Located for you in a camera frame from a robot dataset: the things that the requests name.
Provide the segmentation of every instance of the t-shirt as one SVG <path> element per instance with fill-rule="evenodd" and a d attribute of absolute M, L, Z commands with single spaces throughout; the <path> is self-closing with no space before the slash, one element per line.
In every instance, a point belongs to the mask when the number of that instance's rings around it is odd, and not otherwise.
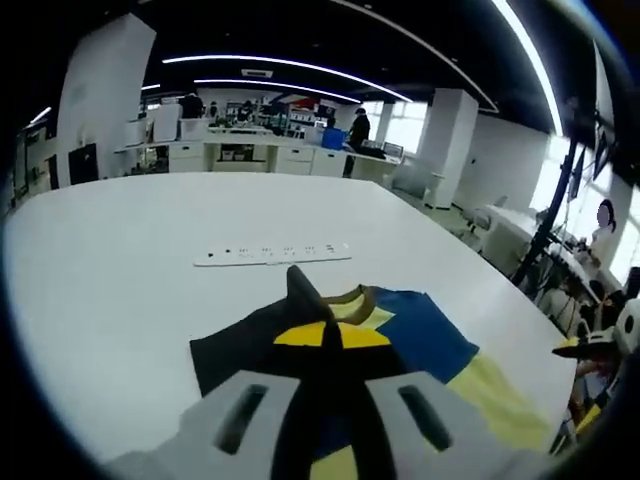
<path fill-rule="evenodd" d="M 338 320 L 344 348 L 341 363 L 333 370 L 341 373 L 325 380 L 333 387 L 336 382 L 340 385 L 338 391 L 345 394 L 339 398 L 362 398 L 365 410 L 370 407 L 365 405 L 366 396 L 358 397 L 359 387 L 344 383 L 344 378 L 363 384 L 362 380 L 371 378 L 425 371 L 478 408 L 499 440 L 515 448 L 544 450 L 548 446 L 545 443 L 552 433 L 548 424 L 428 295 L 359 286 L 324 300 Z M 239 369 L 296 378 L 332 371 L 319 363 L 319 349 L 313 348 L 322 345 L 326 322 L 317 319 L 301 324 L 286 312 L 286 301 L 281 300 L 219 333 L 191 341 L 202 394 Z M 350 338 L 356 338 L 350 337 L 354 329 L 371 332 L 366 338 L 375 348 L 350 348 Z M 361 337 L 353 341 L 361 342 Z M 358 415 L 358 410 L 351 408 L 349 412 Z M 328 478 L 336 472 L 340 478 L 356 478 L 352 475 L 355 463 L 350 435 L 342 428 L 339 415 L 325 419 L 322 425 L 311 478 Z"/>

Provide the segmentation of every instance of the black ceiling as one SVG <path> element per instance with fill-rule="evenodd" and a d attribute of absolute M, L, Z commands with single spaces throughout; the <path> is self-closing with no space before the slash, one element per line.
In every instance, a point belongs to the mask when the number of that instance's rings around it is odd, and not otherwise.
<path fill-rule="evenodd" d="M 633 40 L 636 37 L 627 28 L 627 23 L 637 23 L 611 13 L 608 2 L 588 3 L 599 17 L 606 18 L 603 21 L 608 22 L 610 31 L 617 26 L 621 32 L 617 39 L 626 42 L 623 47 L 631 68 L 637 68 L 640 51 Z M 491 0 L 354 3 L 360 7 L 368 4 L 371 12 L 455 59 L 455 64 L 498 105 L 501 117 L 545 132 L 553 129 L 538 78 Z M 509 0 L 509 4 L 543 59 L 561 114 L 567 115 L 565 105 L 571 97 L 577 97 L 585 107 L 593 105 L 595 67 L 589 38 L 547 0 Z M 55 108 L 66 61 L 77 38 L 126 11 L 133 11 L 156 30 L 145 83 L 161 83 L 166 91 L 190 88 L 198 78 L 240 78 L 240 69 L 250 67 L 273 70 L 273 81 L 362 100 L 394 99 L 350 80 L 297 67 L 243 61 L 162 64 L 162 59 L 174 56 L 244 54 L 333 68 L 385 85 L 416 101 L 429 101 L 437 87 L 464 88 L 478 99 L 481 108 L 490 107 L 464 78 L 422 45 L 379 20 L 330 0 L 152 0 L 141 4 L 69 0 L 44 5 L 44 19 L 41 23 L 31 21 L 32 31 L 27 32 L 31 43 L 38 42 L 34 51 L 44 53 L 41 57 L 46 58 L 39 61 L 37 75 L 26 84 L 30 89 L 26 117 L 47 105 Z M 23 60 L 22 66 L 28 72 L 31 63 Z M 580 134 L 584 142 L 592 137 L 588 128 Z"/>

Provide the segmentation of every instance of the monitor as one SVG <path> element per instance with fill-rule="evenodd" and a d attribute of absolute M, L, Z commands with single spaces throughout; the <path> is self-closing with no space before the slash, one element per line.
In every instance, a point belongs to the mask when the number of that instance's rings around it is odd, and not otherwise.
<path fill-rule="evenodd" d="M 373 149 L 376 149 L 376 150 L 382 150 L 382 145 L 380 145 L 380 142 L 376 142 L 375 140 L 363 140 L 361 146 L 365 147 L 365 148 L 373 148 Z"/>
<path fill-rule="evenodd" d="M 609 140 L 607 140 L 607 135 L 604 131 L 600 131 L 596 137 L 596 150 L 593 155 L 593 180 L 595 181 L 600 175 L 600 172 L 604 169 L 605 165 L 609 162 L 609 158 L 611 157 L 611 146 L 609 145 Z"/>
<path fill-rule="evenodd" d="M 401 145 L 396 145 L 395 143 L 384 142 L 382 146 L 382 151 L 385 155 L 390 155 L 392 157 L 402 157 L 404 153 L 404 147 Z"/>
<path fill-rule="evenodd" d="M 580 181 L 582 180 L 582 172 L 584 170 L 584 155 L 586 151 L 587 147 L 584 147 L 582 149 L 582 153 L 580 154 L 580 158 L 578 159 L 576 169 L 571 174 L 571 180 L 569 182 L 569 202 L 578 198 L 578 192 L 580 191 Z"/>

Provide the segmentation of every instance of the ceiling light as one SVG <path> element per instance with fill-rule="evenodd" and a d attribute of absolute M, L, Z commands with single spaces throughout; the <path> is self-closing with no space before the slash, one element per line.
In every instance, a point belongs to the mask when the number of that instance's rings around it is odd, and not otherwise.
<path fill-rule="evenodd" d="M 35 118 L 33 120 L 31 120 L 29 122 L 29 126 L 33 125 L 34 123 L 36 123 L 38 120 L 40 120 L 42 117 L 44 117 L 47 113 L 49 113 L 51 111 L 51 107 L 47 107 L 45 108 L 43 111 L 41 111 L 38 115 L 35 116 Z"/>
<path fill-rule="evenodd" d="M 542 59 L 540 58 L 540 54 L 536 50 L 536 47 L 533 45 L 531 41 L 531 37 L 522 25 L 522 22 L 515 14 L 513 9 L 509 6 L 506 0 L 491 0 L 496 8 L 500 11 L 504 19 L 507 21 L 513 32 L 518 37 L 522 48 L 526 52 L 529 57 L 529 61 L 533 66 L 533 69 L 538 76 L 538 80 L 540 81 L 540 85 L 542 86 L 542 90 L 544 91 L 545 97 L 547 97 L 547 103 L 549 104 L 549 111 L 551 112 L 551 118 L 553 120 L 553 125 L 555 128 L 556 135 L 562 137 L 562 121 L 560 120 L 560 112 L 558 111 L 558 104 L 556 103 L 556 97 L 553 95 L 553 89 L 551 88 L 551 81 L 549 80 L 549 75 L 547 75 L 547 71 L 544 69 L 544 65 L 542 64 Z"/>
<path fill-rule="evenodd" d="M 353 80 L 355 82 L 363 83 L 373 88 L 377 88 L 378 90 L 382 90 L 383 92 L 389 93 L 394 97 L 401 99 L 404 102 L 412 103 L 413 100 L 405 97 L 393 90 L 389 90 L 382 85 L 375 84 L 368 80 L 364 80 L 362 78 L 358 78 L 354 75 L 349 75 L 348 73 L 339 72 L 337 70 L 332 70 L 330 68 L 319 67 L 317 65 L 311 65 L 310 63 L 302 63 L 296 62 L 293 60 L 283 60 L 280 58 L 270 58 L 270 57 L 256 57 L 251 55 L 195 55 L 191 57 L 177 57 L 177 58 L 167 58 L 162 61 L 162 63 L 179 63 L 179 62 L 193 62 L 199 60 L 246 60 L 246 61 L 256 61 L 256 62 L 270 62 L 270 63 L 280 63 L 282 65 L 291 65 L 294 67 L 302 67 L 309 68 L 311 70 L 317 70 L 319 72 L 330 73 L 332 75 L 337 75 L 339 77 L 348 78 L 349 80 Z"/>
<path fill-rule="evenodd" d="M 241 79 L 230 79 L 230 78 L 194 80 L 193 83 L 248 83 L 251 85 L 270 85 L 272 87 L 284 87 L 284 88 L 292 88 L 294 90 L 305 90 L 307 92 L 314 92 L 314 93 L 319 93 L 321 95 L 341 98 L 343 100 L 347 100 L 353 103 L 361 103 L 360 100 L 356 100 L 355 98 L 345 97 L 344 95 L 338 95 L 337 93 L 325 92 L 324 90 L 318 90 L 316 88 L 301 87 L 299 85 L 290 85 L 288 83 L 264 82 L 261 80 L 241 80 Z"/>

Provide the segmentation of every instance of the white table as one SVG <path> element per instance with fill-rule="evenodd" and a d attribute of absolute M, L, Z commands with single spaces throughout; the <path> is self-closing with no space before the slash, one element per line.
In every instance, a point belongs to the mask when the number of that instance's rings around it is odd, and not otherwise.
<path fill-rule="evenodd" d="M 273 135 L 271 130 L 264 127 L 209 127 L 207 129 L 211 133 L 239 133 L 253 135 Z"/>
<path fill-rule="evenodd" d="M 359 283 L 428 292 L 553 428 L 565 412 L 575 361 L 551 354 L 562 341 L 551 322 L 372 182 L 247 173 L 98 181 L 29 200 L 5 235 L 18 337 L 54 411 L 100 461 L 176 433 L 200 398 L 189 340 L 286 294 L 285 265 L 193 266 L 226 242 L 347 242 L 352 260 L 301 266 L 321 294 Z"/>
<path fill-rule="evenodd" d="M 491 217 L 506 226 L 513 233 L 518 235 L 525 242 L 530 242 L 538 230 L 538 224 L 535 219 L 521 212 L 515 212 L 506 208 L 496 207 L 494 205 L 485 206 L 485 210 Z M 578 277 L 585 291 L 592 300 L 599 302 L 600 299 L 589 286 L 589 282 L 593 280 L 584 270 L 582 265 L 574 258 L 573 254 L 567 251 L 562 245 L 554 244 L 547 248 L 550 256 L 560 258 L 566 264 L 567 268 Z"/>
<path fill-rule="evenodd" d="M 273 134 L 260 135 L 217 132 L 218 129 L 210 128 L 209 132 L 205 133 L 201 140 L 143 143 L 123 147 L 117 150 L 116 153 L 166 146 L 169 147 L 170 151 L 169 171 L 171 173 L 179 173 L 188 171 L 273 172 L 276 170 L 275 165 L 279 149 L 313 150 L 314 153 L 320 153 L 322 158 L 325 158 L 327 154 L 336 154 L 338 152 L 336 150 L 323 148 L 320 145 L 306 143 L 300 139 L 278 137 Z M 222 145 L 253 145 L 264 150 L 264 158 L 261 158 L 260 162 L 218 161 L 221 155 Z M 180 153 L 180 150 L 183 148 L 186 150 L 186 147 L 192 150 L 197 149 L 198 153 L 194 157 L 191 155 L 187 155 L 187 157 L 176 155 L 176 153 Z M 400 158 L 391 156 L 387 156 L 387 158 L 377 158 L 349 151 L 339 151 L 339 153 L 355 157 L 353 178 L 371 180 L 376 183 L 382 183 L 384 176 L 393 173 L 395 168 L 401 163 Z"/>

